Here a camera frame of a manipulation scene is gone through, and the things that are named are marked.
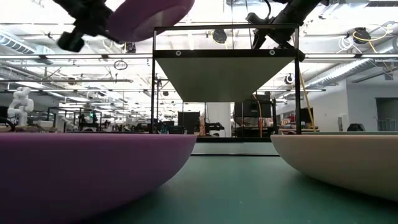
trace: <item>ceiling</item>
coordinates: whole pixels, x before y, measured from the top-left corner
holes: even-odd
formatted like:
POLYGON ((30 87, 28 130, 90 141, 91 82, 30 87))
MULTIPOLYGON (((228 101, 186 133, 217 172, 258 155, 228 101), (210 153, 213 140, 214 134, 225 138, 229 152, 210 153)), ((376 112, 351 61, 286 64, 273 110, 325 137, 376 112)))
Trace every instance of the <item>ceiling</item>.
MULTIPOLYGON (((108 0, 106 3, 111 9, 116 9, 124 0, 108 0)), ((231 24, 246 23, 244 18, 248 12, 255 12, 260 17, 266 17, 267 6, 261 2, 249 1, 248 7, 245 4, 233 4, 231 1, 226 4, 224 0, 196 0, 193 9, 177 24, 206 25, 206 24, 231 24)), ((305 25, 300 32, 300 49, 307 54, 344 54, 358 53, 371 50, 369 44, 349 44, 350 47, 343 49, 341 43, 347 32, 353 32, 356 27, 365 27, 372 38, 380 38, 373 42, 378 45, 395 36, 398 32, 398 14, 396 7, 366 7, 366 1, 358 4, 344 4, 332 12, 324 12, 325 6, 319 5, 306 19, 305 25)), ((284 8, 278 3, 271 3, 272 16, 278 15, 284 8)), ((7 33, 36 49, 41 49, 50 54, 70 54, 57 47, 56 41, 64 31, 71 31, 73 19, 57 4, 51 0, 6 0, 0 6, 0 33, 7 33)), ((165 32, 157 36, 156 44, 159 50, 198 50, 198 49, 249 49, 253 38, 252 30, 234 29, 226 30, 228 39, 226 44, 220 45, 211 38, 211 30, 182 30, 165 32)), ((81 54, 124 54, 124 45, 115 44, 104 37, 84 37, 85 47, 81 54)), ((152 39, 135 43, 137 54, 152 53, 152 39)), ((263 49, 276 47, 272 40, 267 40, 262 46, 263 49)), ((0 54, 20 54, 19 52, 0 45, 0 54)), ((27 75, 24 72, 17 72, 14 75, 20 79, 26 78, 53 78, 77 80, 92 80, 92 82, 76 83, 51 83, 37 86, 59 90, 53 91, 52 97, 60 102, 96 104, 97 109, 105 113, 134 114, 135 116, 148 117, 150 114, 150 78, 152 72, 152 60, 148 58, 124 59, 127 69, 117 70, 114 63, 120 59, 59 59, 52 60, 50 65, 38 63, 34 60, 7 60, 11 64, 20 67, 22 71, 30 71, 35 75, 27 75), (95 80, 131 80, 130 82, 95 82, 95 80), (64 92, 62 90, 102 89, 102 90, 124 90, 106 91, 103 96, 96 92, 64 92), (105 103, 120 103, 120 105, 106 105, 105 103)), ((2 66, 6 73, 7 65, 2 66)), ((322 72, 338 65, 333 60, 322 62, 301 63, 300 69, 305 80, 310 80, 322 72)), ((157 66, 158 77, 167 79, 166 74, 157 66)), ((284 77, 294 73, 294 64, 288 64, 274 78, 260 88, 291 88, 284 83, 284 77)), ((363 83, 382 82, 381 77, 370 79, 363 83)), ((16 88, 21 84, 13 83, 11 86, 3 85, 0 88, 16 88)), ((178 110, 182 110, 182 100, 171 83, 162 82, 160 87, 167 93, 159 93, 159 114, 161 116, 174 116, 178 110)), ((203 111, 204 103, 184 104, 184 110, 203 111)))

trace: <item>black cable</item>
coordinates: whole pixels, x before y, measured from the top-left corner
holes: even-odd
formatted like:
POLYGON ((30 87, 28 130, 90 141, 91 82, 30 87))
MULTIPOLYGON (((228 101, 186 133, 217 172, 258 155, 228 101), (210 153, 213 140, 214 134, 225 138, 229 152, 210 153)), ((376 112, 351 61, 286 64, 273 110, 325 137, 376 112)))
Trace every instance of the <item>black cable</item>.
MULTIPOLYGON (((246 4, 246 13, 249 14, 248 0, 244 0, 244 3, 246 4)), ((250 31, 250 29, 249 29, 249 37, 250 37, 250 46, 252 46, 253 42, 251 41, 251 31, 250 31)))
POLYGON ((14 132, 15 131, 15 124, 13 124, 7 118, 0 117, 0 123, 1 124, 8 124, 11 127, 11 130, 9 132, 14 132))
POLYGON ((271 15, 271 4, 269 4, 268 0, 264 0, 264 1, 267 3, 267 6, 268 6, 268 16, 267 16, 267 18, 269 18, 269 16, 271 15))

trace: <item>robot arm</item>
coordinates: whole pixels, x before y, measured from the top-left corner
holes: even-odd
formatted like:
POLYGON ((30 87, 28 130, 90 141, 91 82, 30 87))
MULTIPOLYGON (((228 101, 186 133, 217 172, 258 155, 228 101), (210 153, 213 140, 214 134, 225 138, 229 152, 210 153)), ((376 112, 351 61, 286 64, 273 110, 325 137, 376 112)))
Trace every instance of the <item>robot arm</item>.
POLYGON ((76 19, 72 33, 64 32, 57 44, 63 50, 79 52, 84 47, 82 37, 85 34, 96 37, 102 35, 110 40, 112 38, 106 26, 108 17, 113 11, 105 5, 106 0, 53 0, 76 19))
POLYGON ((67 118, 66 118, 65 116, 61 116, 61 120, 62 120, 63 122, 65 122, 65 124, 67 125, 67 127, 70 127, 70 128, 72 128, 73 130, 77 130, 77 129, 78 129, 78 127, 75 126, 75 124, 73 124, 73 121, 67 120, 67 118))
MULTIPOLYGON (((302 26, 305 18, 319 3, 329 5, 329 0, 275 0, 275 2, 287 3, 277 17, 261 19, 255 13, 249 13, 246 20, 251 24, 298 24, 302 26)), ((256 29, 252 49, 260 49, 266 41, 267 35, 279 44, 279 48, 292 49, 293 46, 288 41, 294 32, 294 29, 256 29)), ((302 61, 304 58, 305 55, 301 52, 300 60, 302 61)))
POLYGON ((8 117, 15 119, 16 115, 19 117, 19 126, 25 126, 27 121, 27 113, 34 109, 33 100, 29 99, 30 88, 19 87, 14 93, 14 99, 8 107, 8 117))

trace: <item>metal pipe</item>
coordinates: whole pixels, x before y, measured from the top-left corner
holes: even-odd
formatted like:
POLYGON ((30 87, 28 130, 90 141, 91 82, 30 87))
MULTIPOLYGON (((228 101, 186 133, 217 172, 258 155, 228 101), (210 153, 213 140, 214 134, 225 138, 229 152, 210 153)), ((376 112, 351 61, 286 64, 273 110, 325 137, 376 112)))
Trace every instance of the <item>metal pipe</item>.
POLYGON ((99 131, 102 131, 102 112, 99 112, 99 131))
POLYGON ((47 121, 50 121, 50 108, 47 109, 47 121))
POLYGON ((8 63, 8 62, 0 61, 0 65, 5 65, 7 67, 10 67, 10 68, 13 68, 13 69, 17 70, 18 72, 23 72, 23 73, 25 73, 27 75, 32 75, 32 76, 35 76, 35 77, 43 78, 43 76, 39 75, 38 73, 29 71, 29 70, 21 68, 21 67, 18 67, 16 65, 13 65, 13 64, 8 63))
POLYGON ((206 111, 207 111, 207 102, 205 102, 205 135, 206 135, 206 111))
MULTIPOLYGON (((375 47, 380 54, 390 53, 396 54, 398 52, 398 39, 393 37, 375 47)), ((364 54, 373 54, 373 49, 366 51, 364 54)), ((361 73, 370 68, 376 67, 373 58, 358 59, 354 62, 337 65, 307 81, 306 88, 311 88, 315 85, 327 85, 329 83, 337 83, 352 75, 361 73)))
POLYGON ((156 120, 159 122, 159 81, 157 81, 157 90, 156 90, 156 120))
POLYGON ((16 82, 30 82, 30 83, 84 83, 84 82, 129 82, 132 80, 0 80, 0 83, 16 83, 16 82))
POLYGON ((353 80, 352 83, 360 83, 360 82, 363 82, 363 81, 366 81, 366 80, 369 80, 369 79, 372 79, 372 78, 376 78, 378 76, 388 74, 387 72, 390 72, 390 71, 379 71, 379 72, 367 75, 365 77, 353 80))
POLYGON ((278 134, 278 125, 277 125, 277 118, 276 118, 276 99, 272 99, 271 100, 271 104, 272 104, 272 118, 273 118, 273 122, 274 122, 274 133, 278 134))
POLYGON ((63 123, 63 132, 66 133, 66 131, 67 131, 67 123, 64 122, 64 123, 63 123))
MULTIPOLYGON (((155 55, 155 51, 156 51, 156 35, 157 35, 157 31, 154 30, 154 39, 152 41, 152 55, 155 55)), ((151 95, 150 95, 150 130, 149 133, 153 134, 154 133, 154 128, 155 128, 155 124, 154 124, 154 113, 155 113, 155 76, 156 76, 156 60, 155 57, 152 57, 152 83, 151 83, 151 95)))
MULTIPOLYGON (((114 63, 92 63, 92 64, 72 64, 72 63, 58 63, 51 65, 39 65, 39 64, 26 64, 25 68, 52 68, 52 67, 113 67, 114 63)), ((147 65, 146 63, 127 63, 128 66, 142 66, 147 65)))
POLYGON ((80 130, 80 116, 81 116, 81 108, 79 108, 79 117, 78 117, 78 119, 79 119, 78 130, 79 130, 79 131, 81 131, 81 130, 80 130))
POLYGON ((296 99, 296 134, 301 134, 301 117, 300 117, 300 109, 301 109, 301 95, 300 95, 300 61, 299 61, 299 53, 294 59, 294 81, 295 81, 295 99, 296 99))

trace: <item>workbench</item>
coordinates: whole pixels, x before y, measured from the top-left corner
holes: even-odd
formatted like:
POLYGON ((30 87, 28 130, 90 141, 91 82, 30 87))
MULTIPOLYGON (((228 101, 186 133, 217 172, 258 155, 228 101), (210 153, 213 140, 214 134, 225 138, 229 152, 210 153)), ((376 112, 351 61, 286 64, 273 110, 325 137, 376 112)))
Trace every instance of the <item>workbench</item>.
POLYGON ((192 156, 154 192, 84 223, 385 224, 398 223, 398 203, 324 184, 276 156, 192 156))

